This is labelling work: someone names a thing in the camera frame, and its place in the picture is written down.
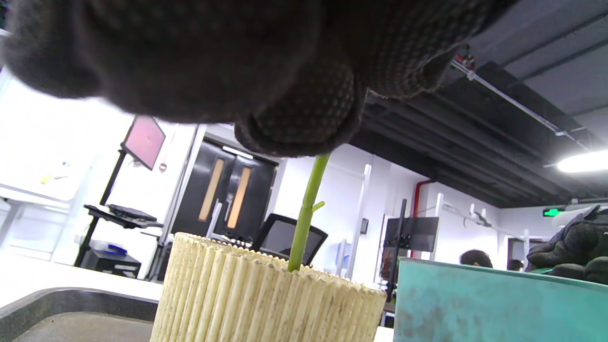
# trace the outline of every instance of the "green plant stem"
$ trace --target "green plant stem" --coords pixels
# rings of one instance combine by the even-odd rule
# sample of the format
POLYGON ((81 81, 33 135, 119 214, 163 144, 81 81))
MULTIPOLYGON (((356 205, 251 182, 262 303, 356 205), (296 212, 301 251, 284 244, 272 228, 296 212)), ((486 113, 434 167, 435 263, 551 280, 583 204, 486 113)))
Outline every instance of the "green plant stem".
POLYGON ((289 272, 300 269, 304 257, 306 241, 308 240, 310 223, 313 220, 313 212, 325 204, 325 202, 319 202, 317 204, 314 204, 314 202, 317 200, 317 193, 319 192, 323 173, 325 172, 325 167, 329 160, 329 154, 320 155, 314 160, 313 170, 310 173, 306 192, 304 193, 304 199, 302 200, 298 223, 295 225, 294 241, 291 244, 291 253, 289 254, 289 272))

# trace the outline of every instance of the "ribbed cylindrical container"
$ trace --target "ribbed cylindrical container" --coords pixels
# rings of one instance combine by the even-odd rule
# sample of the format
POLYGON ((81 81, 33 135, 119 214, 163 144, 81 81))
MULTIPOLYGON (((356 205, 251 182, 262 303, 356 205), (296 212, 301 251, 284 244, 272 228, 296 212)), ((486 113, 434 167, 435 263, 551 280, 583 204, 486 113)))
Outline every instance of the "ribbed cylindrical container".
POLYGON ((151 342, 372 342, 384 292, 178 233, 151 342))

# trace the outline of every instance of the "black office chair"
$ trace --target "black office chair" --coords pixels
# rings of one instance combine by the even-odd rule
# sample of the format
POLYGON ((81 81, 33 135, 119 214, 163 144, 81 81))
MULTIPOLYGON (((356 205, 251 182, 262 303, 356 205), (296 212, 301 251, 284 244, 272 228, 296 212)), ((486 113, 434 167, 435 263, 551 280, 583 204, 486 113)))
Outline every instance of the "black office chair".
MULTIPOLYGON (((289 260, 291 243, 294 240, 297 220, 277 214, 270 214, 260 229, 260 233, 251 244, 251 249, 260 253, 289 260)), ((319 251, 327 234, 317 227, 310 227, 308 241, 304 249, 302 264, 310 266, 314 256, 319 251)))

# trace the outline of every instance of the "green exit sign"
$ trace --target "green exit sign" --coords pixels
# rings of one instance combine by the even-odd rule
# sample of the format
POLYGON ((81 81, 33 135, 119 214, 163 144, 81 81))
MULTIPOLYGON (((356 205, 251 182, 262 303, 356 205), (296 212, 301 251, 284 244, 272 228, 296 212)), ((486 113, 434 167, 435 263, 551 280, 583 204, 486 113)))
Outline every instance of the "green exit sign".
POLYGON ((544 217, 556 217, 557 215, 563 213, 564 211, 566 211, 566 209, 560 209, 560 208, 545 209, 542 211, 542 215, 544 217))

